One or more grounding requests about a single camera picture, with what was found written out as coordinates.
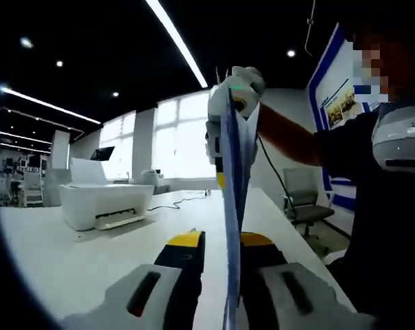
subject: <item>ceiling light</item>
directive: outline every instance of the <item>ceiling light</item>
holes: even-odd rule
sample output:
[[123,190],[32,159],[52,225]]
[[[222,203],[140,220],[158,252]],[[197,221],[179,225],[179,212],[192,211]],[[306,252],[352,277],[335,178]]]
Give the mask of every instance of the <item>ceiling light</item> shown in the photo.
[[26,95],[21,94],[21,93],[19,93],[17,91],[13,91],[12,89],[10,89],[10,88],[8,88],[8,87],[6,87],[4,85],[0,85],[0,91],[3,92],[3,93],[7,93],[7,94],[14,95],[14,96],[18,96],[20,98],[24,98],[26,100],[29,100],[29,101],[38,103],[40,105],[45,105],[46,107],[52,108],[54,110],[62,111],[63,113],[68,113],[69,115],[72,115],[72,116],[75,116],[75,117],[79,117],[79,118],[82,118],[84,120],[88,120],[89,122],[93,122],[94,124],[99,124],[99,125],[101,124],[101,122],[99,122],[97,120],[94,120],[94,119],[85,117],[83,115],[79,115],[78,113],[75,113],[75,112],[72,112],[72,111],[68,111],[68,110],[65,110],[65,109],[60,108],[60,107],[56,107],[55,105],[52,105],[50,103],[46,103],[46,102],[37,100],[36,98],[32,98],[30,96],[26,96]]
[[28,48],[28,49],[33,48],[33,44],[32,44],[32,42],[29,40],[29,38],[25,38],[25,37],[21,38],[21,45],[22,45],[22,47],[24,47],[24,48]]
[[51,144],[51,142],[42,141],[42,140],[38,140],[38,139],[32,139],[32,138],[30,138],[30,137],[20,136],[20,135],[11,134],[11,133],[6,133],[6,132],[2,132],[2,131],[0,131],[0,134],[2,134],[2,135],[12,136],[12,137],[14,137],[14,138],[20,138],[20,139],[24,139],[24,140],[29,140],[29,141],[35,141],[35,142],[40,142],[40,143]]
[[[33,115],[29,115],[28,113],[20,112],[19,110],[11,110],[11,111],[13,113],[16,113],[16,114],[20,115],[20,116],[24,116],[24,117],[27,117],[27,118],[32,118],[32,119],[35,119],[35,120],[40,120],[41,122],[47,122],[48,124],[53,124],[53,125],[56,125],[56,126],[59,126],[59,127],[63,127],[64,129],[67,129],[68,128],[68,126],[66,126],[64,124],[59,124],[58,122],[52,122],[51,120],[43,119],[43,118],[40,118],[40,117],[35,117]],[[81,134],[84,134],[84,132],[82,130],[80,130],[80,129],[76,129],[75,127],[70,127],[70,128],[73,131],[76,131],[76,132],[79,132]]]
[[45,151],[45,150],[38,150],[38,149],[31,149],[31,148],[26,148],[24,146],[13,146],[12,144],[6,144],[6,143],[1,143],[2,146],[11,146],[12,148],[17,148],[17,150],[21,150],[21,149],[25,149],[25,150],[29,150],[29,151],[37,151],[39,153],[51,153],[50,151]]
[[193,59],[189,49],[187,48],[186,44],[182,40],[180,34],[178,33],[177,29],[173,25],[171,19],[164,11],[163,7],[161,6],[158,0],[146,0],[149,7],[153,10],[155,15],[160,20],[161,24],[163,24],[164,28],[166,29],[167,33],[171,36],[173,42],[177,45],[178,49],[180,50],[181,54],[183,55],[184,59],[186,60],[187,64],[191,68],[193,74],[197,78],[198,82],[201,85],[201,88],[207,87],[207,82],[201,74],[200,69],[196,65],[195,60]]

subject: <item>black ceiling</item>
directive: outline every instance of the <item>black ceiling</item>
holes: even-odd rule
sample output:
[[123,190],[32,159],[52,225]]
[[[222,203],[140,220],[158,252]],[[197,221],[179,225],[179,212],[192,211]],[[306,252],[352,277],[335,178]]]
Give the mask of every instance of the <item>black ceiling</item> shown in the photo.
[[[304,43],[312,0],[160,2],[210,87],[215,67],[223,76],[227,67],[241,65],[258,68],[267,87],[305,88],[336,22],[326,2],[317,1],[311,57]],[[6,3],[0,21],[0,83],[100,122],[201,89],[145,0]],[[31,40],[32,49],[21,47],[22,36]],[[297,52],[295,58],[286,56],[289,49]],[[58,60],[62,67],[56,66]],[[114,91],[119,97],[112,96]],[[7,94],[0,95],[0,107],[84,132],[98,128]],[[48,141],[62,129],[0,111],[0,130],[11,133],[11,126],[19,135]]]

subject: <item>white printer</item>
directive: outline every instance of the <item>white printer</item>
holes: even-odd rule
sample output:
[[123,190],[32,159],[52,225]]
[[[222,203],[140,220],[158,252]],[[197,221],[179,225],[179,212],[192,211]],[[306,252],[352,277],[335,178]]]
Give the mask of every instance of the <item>white printer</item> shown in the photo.
[[101,162],[72,158],[72,182],[59,186],[63,219],[75,230],[109,229],[144,219],[153,186],[108,184]]

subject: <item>computer screen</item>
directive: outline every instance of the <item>computer screen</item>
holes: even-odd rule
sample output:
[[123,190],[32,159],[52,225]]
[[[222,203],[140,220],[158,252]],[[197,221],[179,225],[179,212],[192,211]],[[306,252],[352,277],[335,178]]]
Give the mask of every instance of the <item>computer screen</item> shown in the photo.
[[91,160],[98,160],[100,162],[104,162],[105,160],[109,160],[114,151],[115,146],[107,146],[106,148],[99,148],[96,149],[91,156]]
[[40,167],[41,166],[41,156],[33,155],[28,160],[28,167]]

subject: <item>white table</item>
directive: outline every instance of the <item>white table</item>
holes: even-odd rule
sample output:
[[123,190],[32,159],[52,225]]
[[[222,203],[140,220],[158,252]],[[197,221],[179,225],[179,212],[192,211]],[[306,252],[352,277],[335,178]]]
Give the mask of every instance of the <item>white table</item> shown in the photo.
[[[154,196],[151,207],[200,195],[204,192],[169,192]],[[192,228],[204,230],[205,267],[194,329],[221,329],[227,286],[222,194],[214,190],[206,199],[179,205],[180,210],[160,208],[150,219],[102,232],[75,232],[61,220],[61,208],[2,208],[0,215],[15,262],[56,319],[97,307],[111,284],[139,264],[153,263],[170,238]],[[355,311],[317,255],[258,188],[248,191],[243,230],[272,239],[288,262],[299,262],[324,279],[338,301]]]

